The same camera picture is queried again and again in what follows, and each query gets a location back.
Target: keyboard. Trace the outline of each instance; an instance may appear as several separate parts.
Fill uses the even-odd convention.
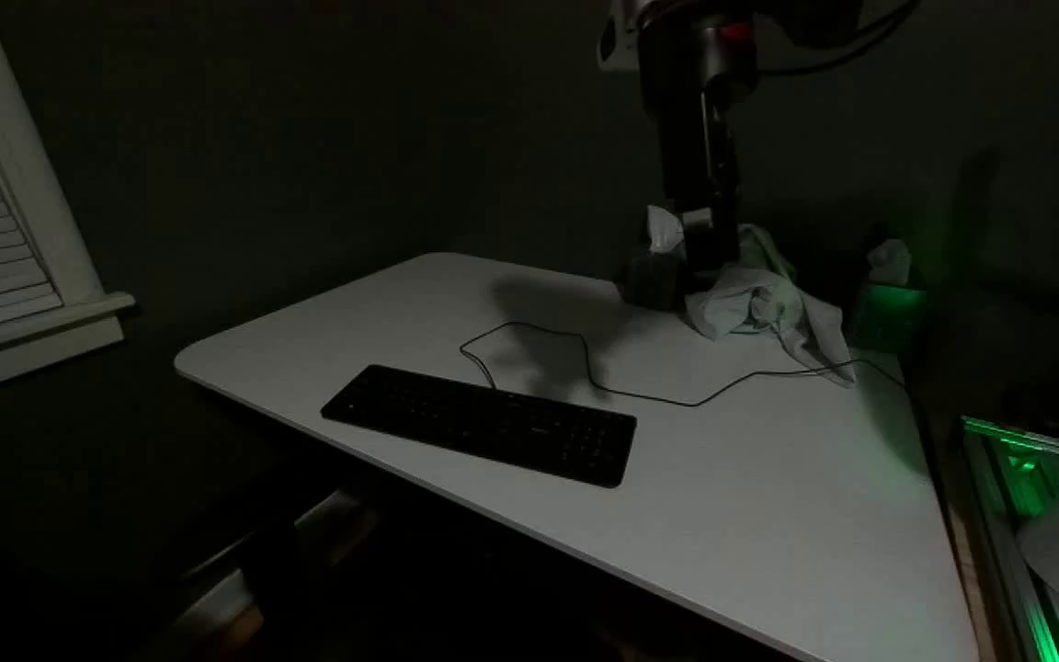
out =
[[[323,406],[323,418],[396,435],[592,486],[616,486],[637,418],[372,364]]]

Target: desk surface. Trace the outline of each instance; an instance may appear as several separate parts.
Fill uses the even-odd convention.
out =
[[[203,339],[176,367],[768,648],[833,662],[976,657],[914,418],[881,376],[750,378],[701,406],[672,406],[594,392],[571,339],[484,333],[506,321],[578,332],[603,386],[676,399],[797,367],[768,333],[705,340],[676,316],[616,306],[603,279],[464,254],[426,254]],[[479,333],[469,354],[498,386],[637,414],[616,489],[320,414],[364,364],[484,382],[460,354]]]

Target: white desk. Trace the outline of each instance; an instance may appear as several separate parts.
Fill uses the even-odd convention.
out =
[[[469,344],[502,389],[637,414],[616,489],[320,414],[364,364],[484,382],[460,340],[502,321],[581,332],[607,386],[686,399],[759,367],[797,367],[771,339],[705,340],[676,316],[625,310],[603,279],[464,254],[426,254],[249,321],[196,340],[176,367],[768,648],[833,662],[976,657],[914,424],[881,376],[750,378],[705,406],[672,406],[592,392],[567,339],[511,328]]]

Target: cable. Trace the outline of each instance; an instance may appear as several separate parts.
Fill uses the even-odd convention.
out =
[[[844,50],[844,53],[833,53],[833,58],[825,58],[825,62],[806,62],[806,66],[771,66],[771,71],[759,71],[759,75],[808,75],[808,72],[825,72],[825,71],[844,66],[844,62],[866,53],[873,49],[877,49],[881,41],[889,41],[914,6],[919,6],[919,0],[904,0],[902,6],[885,9],[881,17],[862,24],[854,34],[854,41],[862,41],[866,34],[873,37],[865,42],[855,42],[854,50]]]
[[[659,392],[640,392],[640,389],[616,389],[616,386],[607,386],[607,382],[594,378],[594,372],[592,372],[592,344],[589,344],[586,333],[578,333],[578,332],[560,332],[560,328],[542,328],[542,322],[526,322],[526,321],[502,321],[502,322],[498,322],[498,328],[488,328],[488,332],[460,340],[460,354],[464,354],[469,364],[483,367],[488,389],[500,389],[500,386],[498,386],[488,364],[484,364],[479,354],[469,354],[469,344],[483,340],[483,339],[488,339],[488,333],[498,333],[498,332],[506,332],[506,328],[531,328],[531,332],[536,332],[536,333],[572,339],[572,340],[581,344],[586,378],[589,378],[592,389],[615,392],[615,398],[631,398],[631,399],[653,399],[653,403],[670,403],[670,406],[701,406],[701,403],[716,399],[721,392],[727,392],[727,389],[735,389],[735,386],[744,386],[744,382],[750,382],[750,378],[806,378],[806,376],[828,376],[828,372],[839,372],[839,367],[849,367],[849,364],[865,364],[865,367],[877,372],[885,382],[893,382],[902,392],[907,392],[907,386],[904,386],[893,372],[885,372],[885,367],[877,367],[877,364],[873,364],[873,361],[842,361],[842,364],[820,364],[820,367],[803,367],[803,372],[746,372],[746,376],[716,386],[713,392],[705,392],[705,398],[697,398],[697,399],[676,399],[676,398],[659,398]]]

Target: wall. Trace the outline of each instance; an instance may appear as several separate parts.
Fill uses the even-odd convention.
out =
[[[615,273],[659,156],[631,75],[592,71],[599,17],[594,0],[0,0],[100,273],[145,301],[122,349],[0,386],[0,547],[133,579],[274,462],[168,372],[206,332],[426,246]],[[913,237],[944,310],[936,399],[985,406],[1059,367],[1059,3],[927,0],[854,66],[762,83],[735,134],[750,216],[811,285]]]

